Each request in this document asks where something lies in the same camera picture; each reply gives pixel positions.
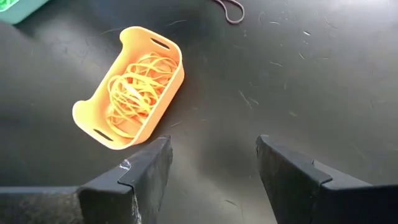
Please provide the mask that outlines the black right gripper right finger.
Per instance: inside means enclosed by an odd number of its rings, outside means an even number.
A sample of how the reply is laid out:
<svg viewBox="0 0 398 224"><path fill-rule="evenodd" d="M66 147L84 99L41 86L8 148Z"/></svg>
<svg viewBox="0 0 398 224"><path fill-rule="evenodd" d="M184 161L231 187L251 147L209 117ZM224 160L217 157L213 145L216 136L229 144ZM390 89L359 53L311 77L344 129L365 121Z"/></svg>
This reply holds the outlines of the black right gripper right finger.
<svg viewBox="0 0 398 224"><path fill-rule="evenodd" d="M397 185L373 185L256 139L259 176L277 223L397 223Z"/></svg>

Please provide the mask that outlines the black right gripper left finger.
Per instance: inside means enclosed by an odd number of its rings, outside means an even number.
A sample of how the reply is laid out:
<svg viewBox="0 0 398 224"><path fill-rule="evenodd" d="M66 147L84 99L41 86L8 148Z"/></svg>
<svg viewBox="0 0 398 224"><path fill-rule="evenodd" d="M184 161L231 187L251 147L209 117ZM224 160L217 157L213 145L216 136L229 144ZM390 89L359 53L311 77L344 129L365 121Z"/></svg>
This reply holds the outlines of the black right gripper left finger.
<svg viewBox="0 0 398 224"><path fill-rule="evenodd" d="M156 223L172 161L160 136L80 186L1 187L1 223Z"/></svg>

